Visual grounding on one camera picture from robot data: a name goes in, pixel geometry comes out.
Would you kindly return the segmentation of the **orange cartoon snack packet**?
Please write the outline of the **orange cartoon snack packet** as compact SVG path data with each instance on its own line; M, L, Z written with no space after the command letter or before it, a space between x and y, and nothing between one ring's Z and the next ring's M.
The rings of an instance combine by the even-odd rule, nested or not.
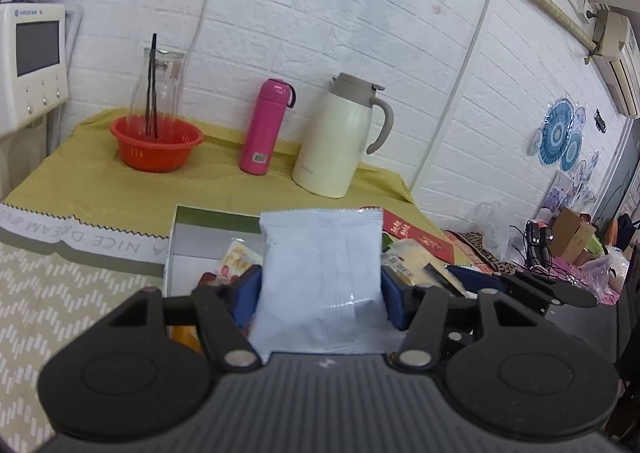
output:
M262 256L252 251L241 239L233 239L218 263L217 275L232 282L254 265L262 265Z

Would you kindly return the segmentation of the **beige cracker packet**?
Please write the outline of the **beige cracker packet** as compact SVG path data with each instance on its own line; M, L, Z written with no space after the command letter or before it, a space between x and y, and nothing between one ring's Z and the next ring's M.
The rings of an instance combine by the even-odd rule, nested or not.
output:
M437 286L453 296L466 297L462 283L413 239L401 239L390 245L382 254L382 265L390 267L407 285Z

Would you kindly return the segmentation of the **pale blue snack packet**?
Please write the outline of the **pale blue snack packet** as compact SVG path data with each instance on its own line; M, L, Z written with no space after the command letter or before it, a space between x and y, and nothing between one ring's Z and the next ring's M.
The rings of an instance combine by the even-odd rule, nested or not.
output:
M358 355L394 351L402 335L381 289L378 208L264 212L262 289L248 340L276 352Z

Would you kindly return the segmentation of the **green cardboard box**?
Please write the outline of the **green cardboard box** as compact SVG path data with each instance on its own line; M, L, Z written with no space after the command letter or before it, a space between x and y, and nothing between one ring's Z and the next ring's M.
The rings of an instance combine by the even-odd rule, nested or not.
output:
M205 272L217 275L233 239L262 256L265 303L341 307L382 299L380 208L293 209L255 217L179 206L169 237L165 293L189 294Z

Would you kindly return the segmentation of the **red envelope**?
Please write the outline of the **red envelope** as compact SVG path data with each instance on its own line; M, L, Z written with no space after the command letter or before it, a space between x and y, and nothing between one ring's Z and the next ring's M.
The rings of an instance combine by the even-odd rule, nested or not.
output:
M456 263L454 245L448 239L428 233L386 209L383 210L383 232L395 241L413 239L440 261L448 265Z

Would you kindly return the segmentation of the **brown cardboard box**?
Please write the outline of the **brown cardboard box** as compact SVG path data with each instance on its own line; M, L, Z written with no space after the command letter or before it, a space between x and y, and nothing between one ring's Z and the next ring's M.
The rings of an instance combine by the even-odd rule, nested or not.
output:
M563 208L551 227L550 253L567 263L574 263L586 247L596 228L573 210Z

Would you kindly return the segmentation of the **yellow tablecloth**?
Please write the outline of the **yellow tablecloth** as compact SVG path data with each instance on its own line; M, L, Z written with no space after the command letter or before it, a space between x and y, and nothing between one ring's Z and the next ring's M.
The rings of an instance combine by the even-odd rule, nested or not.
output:
M278 144L265 176L242 172L236 161L242 135L199 122L203 142L186 163L168 173L128 167L110 128L122 116L107 109L76 126L70 137L1 204L2 228L46 243L84 245L99 233L99 251L166 249L177 206L254 214L305 208L380 207L437 237L444 233L413 202L393 171L361 166L340 199L311 194L291 178L297 146Z

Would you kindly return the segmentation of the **pink thermos bottle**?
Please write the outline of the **pink thermos bottle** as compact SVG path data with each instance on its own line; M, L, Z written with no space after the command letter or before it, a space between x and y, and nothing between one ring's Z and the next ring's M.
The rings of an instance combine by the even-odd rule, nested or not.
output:
M262 84L240 155L242 171L254 176L267 173L284 114L295 103L296 91L292 84L273 78Z

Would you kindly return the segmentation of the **cream thermal jug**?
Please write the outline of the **cream thermal jug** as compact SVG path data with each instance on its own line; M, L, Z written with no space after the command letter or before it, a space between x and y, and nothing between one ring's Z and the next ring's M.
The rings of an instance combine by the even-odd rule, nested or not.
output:
M380 84L342 72L314 111L297 155L292 179L327 198L346 195L364 154L377 152L394 125Z

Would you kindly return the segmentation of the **red plastic basket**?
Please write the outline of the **red plastic basket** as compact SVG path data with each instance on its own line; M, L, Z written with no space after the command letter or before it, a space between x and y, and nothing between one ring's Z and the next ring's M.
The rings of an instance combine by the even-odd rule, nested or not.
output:
M204 134L194 124L185 120L160 120L158 130L166 127L164 136L157 139L151 135L133 135L128 127L138 124L143 126L144 120L130 122L127 117L115 119L110 126L111 134L117 141L119 156L132 169L145 172L164 173L181 168L194 147L204 140Z

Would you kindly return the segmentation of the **black chopsticks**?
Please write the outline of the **black chopsticks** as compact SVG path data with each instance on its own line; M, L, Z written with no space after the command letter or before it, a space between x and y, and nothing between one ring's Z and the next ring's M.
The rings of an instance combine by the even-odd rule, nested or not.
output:
M154 140L158 137L156 105L156 50L157 33L153 32L149 50L148 74L146 75L144 130L145 135Z

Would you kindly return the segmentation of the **glass carafe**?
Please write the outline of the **glass carafe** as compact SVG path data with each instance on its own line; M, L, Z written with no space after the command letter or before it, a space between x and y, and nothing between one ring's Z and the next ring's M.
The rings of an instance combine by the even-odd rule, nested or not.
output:
M172 141L185 57L182 52L156 49L151 61L151 49L144 49L126 119L129 136L152 143Z

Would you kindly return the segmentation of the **white water dispenser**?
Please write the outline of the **white water dispenser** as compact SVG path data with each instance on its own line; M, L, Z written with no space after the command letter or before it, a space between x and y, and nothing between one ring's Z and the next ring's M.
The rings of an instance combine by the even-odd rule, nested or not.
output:
M65 6L1 5L1 195L11 191L14 135L68 99Z

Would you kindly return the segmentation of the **blue round wall decoration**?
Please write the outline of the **blue round wall decoration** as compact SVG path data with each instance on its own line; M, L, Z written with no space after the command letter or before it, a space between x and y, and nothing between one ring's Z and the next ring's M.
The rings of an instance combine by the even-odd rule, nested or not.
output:
M542 165L556 164L565 153L574 120L574 105L568 98L556 100L548 108L540 127L538 158Z

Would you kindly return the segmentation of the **wall air conditioner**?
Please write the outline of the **wall air conditioner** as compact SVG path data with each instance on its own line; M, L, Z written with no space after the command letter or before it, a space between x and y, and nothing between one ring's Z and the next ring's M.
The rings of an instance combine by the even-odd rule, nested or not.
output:
M593 53L618 113L639 118L639 46L623 14L600 10L593 31Z

